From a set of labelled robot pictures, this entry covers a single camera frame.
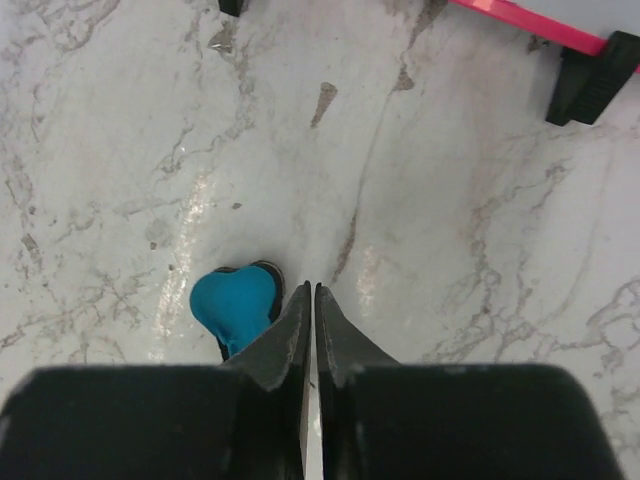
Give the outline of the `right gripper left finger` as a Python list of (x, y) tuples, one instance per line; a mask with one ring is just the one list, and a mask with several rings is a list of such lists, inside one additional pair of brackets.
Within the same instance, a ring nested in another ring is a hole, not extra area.
[(49, 367), (1, 412), (5, 479), (300, 479), (311, 287), (228, 362)]

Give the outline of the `blue whiteboard eraser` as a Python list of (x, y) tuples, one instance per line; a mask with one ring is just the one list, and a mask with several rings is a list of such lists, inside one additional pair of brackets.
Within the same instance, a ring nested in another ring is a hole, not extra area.
[(277, 321), (285, 279), (272, 262), (220, 267), (192, 287), (189, 307), (215, 338), (224, 361), (240, 353)]

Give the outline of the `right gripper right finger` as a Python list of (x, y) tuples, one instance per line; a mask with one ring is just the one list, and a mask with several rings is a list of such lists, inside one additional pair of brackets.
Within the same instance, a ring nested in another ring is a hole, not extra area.
[(402, 364), (315, 291), (327, 479), (619, 479), (582, 385), (544, 364)]

